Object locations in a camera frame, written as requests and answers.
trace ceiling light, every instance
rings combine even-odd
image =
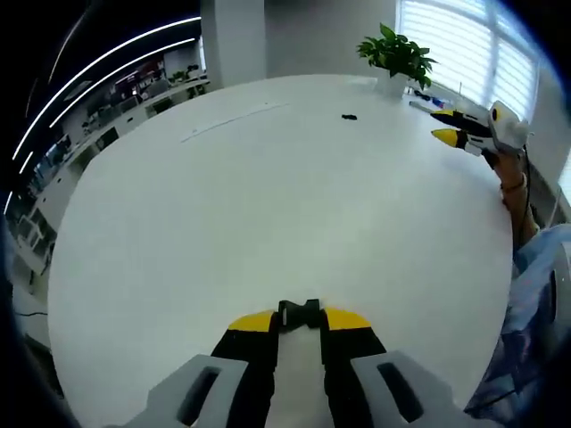
[[[26,103],[26,111],[24,112],[24,118],[28,117],[29,103],[32,101],[32,95],[34,94],[34,89],[36,89],[36,85],[37,85],[37,78],[34,79],[34,83],[32,84],[32,88],[29,91],[28,102]]]
[[[8,199],[6,199],[6,204],[4,205],[4,215],[6,215],[6,211],[8,211],[8,204],[10,203],[10,200],[12,199],[12,193],[10,192],[8,194]]]
[[[73,34],[75,33],[75,30],[78,29],[79,24],[83,21],[83,19],[85,18],[86,14],[83,13],[83,15],[81,15],[79,17],[79,19],[77,20],[77,22],[73,25],[73,27],[71,28],[71,31],[68,33],[67,37],[65,38],[65,40],[63,40],[62,43],[62,47],[60,48],[60,52],[57,54],[57,56],[55,57],[55,61],[54,61],[54,66],[52,67],[52,72],[50,73],[50,77],[47,80],[47,83],[50,83],[52,81],[52,77],[54,76],[54,72],[55,72],[55,68],[57,67],[57,63],[60,60],[60,57],[62,56],[63,50],[65,49],[65,46],[68,44],[68,42],[71,39],[71,36],[73,36]]]
[[[176,22],[172,22],[170,24],[167,25],[163,25],[162,27],[159,27],[157,29],[151,29],[150,31],[147,31],[146,33],[143,33],[139,36],[133,37],[130,40],[121,43],[118,46],[113,47],[113,49],[107,53],[104,53],[103,55],[101,55],[99,58],[97,58],[96,60],[94,60],[93,62],[91,62],[89,65],[87,65],[82,71],[80,71],[78,74],[76,74],[73,78],[71,78],[71,80],[66,83],[65,85],[63,85],[63,87],[57,91],[55,93],[55,95],[52,97],[52,99],[50,101],[47,102],[47,104],[44,106],[44,108],[39,112],[39,114],[36,116],[36,118],[32,121],[32,123],[29,125],[28,130],[26,130],[26,132],[24,133],[24,136],[21,138],[20,142],[18,143],[18,147],[16,147],[16,150],[14,152],[14,155],[12,156],[12,160],[16,159],[16,156],[18,156],[18,152],[20,151],[20,148],[22,147],[22,145],[24,144],[24,141],[26,141],[26,138],[28,138],[29,133],[31,132],[32,128],[37,124],[37,122],[39,121],[39,119],[44,115],[44,113],[46,112],[46,110],[50,107],[50,105],[52,105],[55,101],[55,99],[60,96],[63,91],[65,91],[68,87],[70,87],[70,85],[75,82],[82,74],[84,74],[86,71],[88,71],[89,69],[91,69],[94,65],[96,65],[98,62],[100,62],[101,60],[103,60],[104,58],[107,58],[109,55],[113,54],[114,52],[117,52],[118,50],[120,50],[122,47],[125,47],[126,45],[129,45],[143,37],[147,37],[153,33],[156,33],[158,31],[162,31],[164,29],[169,29],[171,27],[175,27],[177,25],[182,25],[182,24],[187,24],[188,22],[192,22],[192,21],[199,21],[201,19],[200,16],[197,16],[195,18],[188,18],[186,20],[182,20],[182,21],[176,21]]]
[[[109,73],[107,76],[105,76],[104,78],[98,80],[96,83],[94,83],[86,92],[84,92],[83,94],[81,94],[80,96],[78,96],[75,100],[73,100],[70,105],[68,105],[65,109],[63,109],[63,111],[59,114],[59,116],[57,118],[55,118],[55,120],[52,122],[52,124],[50,125],[50,128],[53,128],[54,125],[63,117],[63,115],[65,113],[67,113],[71,107],[73,107],[79,100],[81,100],[84,96],[86,96],[87,94],[89,94],[93,89],[95,89],[96,86],[101,85],[105,80],[107,80],[108,78],[110,78],[113,74],[120,72],[123,69],[126,69],[127,67],[135,64],[136,62],[139,62],[141,60],[143,60],[144,58],[146,58],[147,56],[151,56],[151,55],[155,55],[158,52],[164,51],[166,49],[170,49],[171,47],[174,46],[178,46],[178,45],[183,45],[184,43],[188,43],[188,42],[194,42],[195,39],[194,38],[188,38],[187,40],[182,40],[180,42],[177,43],[173,43],[172,45],[167,45],[164,46],[160,49],[157,49],[156,51],[152,51],[149,53],[146,53],[143,56],[139,56],[137,59],[126,63],[125,65],[121,65],[118,69],[116,69],[115,71],[112,71],[111,73]]]
[[[28,157],[26,158],[26,161],[25,161],[24,164],[21,166],[21,168],[20,168],[20,174],[24,171],[24,168],[26,168],[26,165],[28,165],[28,161],[29,161],[29,158],[32,157],[32,153],[33,153],[33,152],[30,152],[30,153],[29,153]]]

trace white round table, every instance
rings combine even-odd
[[[236,318],[311,298],[366,317],[466,405],[506,309],[509,215],[483,158],[440,143],[441,123],[373,85],[230,87],[92,161],[48,295],[55,367],[84,426],[127,422]],[[319,334],[283,336],[279,353],[268,426],[331,426]]]

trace window blind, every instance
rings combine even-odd
[[[429,47],[429,77],[489,107],[501,100],[531,119],[537,61],[513,17],[485,0],[401,0],[398,31]]]

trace green leaves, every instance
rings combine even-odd
[[[365,37],[358,44],[359,57],[366,58],[371,67],[389,70],[391,77],[401,73],[416,80],[423,89],[430,86],[432,80],[426,73],[432,71],[432,63],[436,62],[424,56],[430,49],[418,46],[402,34],[395,34],[383,23],[380,30],[380,38]]]
[[[392,31],[391,29],[389,29],[386,25],[383,25],[383,22],[381,22],[381,34],[383,36],[385,36],[386,38],[388,38],[389,40],[394,40],[396,38],[396,35],[394,34],[394,31]]]

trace black wire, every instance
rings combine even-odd
[[[14,314],[19,315],[20,317],[33,317],[34,315],[46,315],[45,312],[32,312],[30,314],[22,314],[20,312],[14,312]]]
[[[491,406],[492,404],[496,404],[498,401],[502,401],[503,399],[505,399],[506,397],[510,396],[511,394],[513,394],[514,392],[521,392],[527,385],[529,385],[531,382],[533,382],[534,380],[536,380],[537,378],[542,376],[542,372],[540,371],[538,374],[536,374],[535,376],[532,376],[530,379],[527,379],[526,382],[524,382],[523,385],[521,385],[519,388],[514,388],[511,391],[505,392],[503,394],[501,394],[500,396],[496,397],[495,399],[491,399],[489,401],[486,401],[483,404],[478,404],[477,406],[473,406],[473,407],[468,407],[464,409],[464,413],[475,413],[478,412],[480,410],[483,410],[489,406]]]
[[[524,145],[524,153],[525,153],[525,166],[526,166],[526,172],[527,172],[527,196],[525,197],[525,207],[524,207],[524,215],[521,218],[521,222],[519,223],[519,230],[517,231],[517,242],[516,245],[519,245],[519,243],[521,243],[521,235],[524,232],[524,223],[525,223],[525,217],[527,217],[527,212],[530,209],[529,208],[529,197],[530,197],[530,189],[532,188],[532,174],[531,174],[531,167],[529,164],[529,155],[527,154],[527,146]]]

